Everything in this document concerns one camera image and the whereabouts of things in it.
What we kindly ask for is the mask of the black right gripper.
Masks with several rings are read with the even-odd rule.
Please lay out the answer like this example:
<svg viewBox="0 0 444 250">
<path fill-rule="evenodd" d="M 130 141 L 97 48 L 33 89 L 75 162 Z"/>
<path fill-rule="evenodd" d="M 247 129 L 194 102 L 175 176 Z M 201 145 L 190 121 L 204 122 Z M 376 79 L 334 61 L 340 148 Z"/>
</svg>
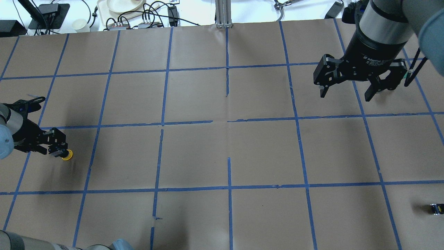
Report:
<svg viewBox="0 0 444 250">
<path fill-rule="evenodd" d="M 343 14 L 343 22 L 355 24 L 356 30 L 342 59 L 325 54 L 313 73 L 313 83 L 324 98 L 329 88 L 349 80 L 349 71 L 380 72 L 389 66 L 381 79 L 368 78 L 370 86 L 364 96 L 369 102 L 383 90 L 395 90 L 407 73 L 405 59 L 395 59 L 413 35 L 399 0 L 359 0 L 352 2 Z"/>
</svg>

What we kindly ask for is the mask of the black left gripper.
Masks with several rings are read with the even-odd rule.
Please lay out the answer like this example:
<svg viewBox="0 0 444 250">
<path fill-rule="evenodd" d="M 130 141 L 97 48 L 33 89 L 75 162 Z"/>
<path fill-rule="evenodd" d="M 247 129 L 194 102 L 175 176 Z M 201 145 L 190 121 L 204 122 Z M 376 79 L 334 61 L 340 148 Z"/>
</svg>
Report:
<svg viewBox="0 0 444 250">
<path fill-rule="evenodd" d="M 13 148 L 21 152 L 38 152 L 50 155 L 51 152 L 66 149 L 66 135 L 57 128 L 42 130 L 29 119 L 19 119 L 12 123 Z"/>
</svg>

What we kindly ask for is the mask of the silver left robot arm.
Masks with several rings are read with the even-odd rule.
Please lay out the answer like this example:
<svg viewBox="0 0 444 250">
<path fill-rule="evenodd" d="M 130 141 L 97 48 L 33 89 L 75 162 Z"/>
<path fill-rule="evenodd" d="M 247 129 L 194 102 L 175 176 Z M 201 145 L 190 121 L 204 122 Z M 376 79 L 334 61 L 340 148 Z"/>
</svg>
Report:
<svg viewBox="0 0 444 250">
<path fill-rule="evenodd" d="M 21 152 L 38 152 L 62 160 L 71 160 L 66 135 L 57 128 L 41 129 L 28 119 L 30 113 L 41 109 L 45 97 L 18 100 L 0 105 L 0 158 L 5 159 L 14 149 Z"/>
</svg>

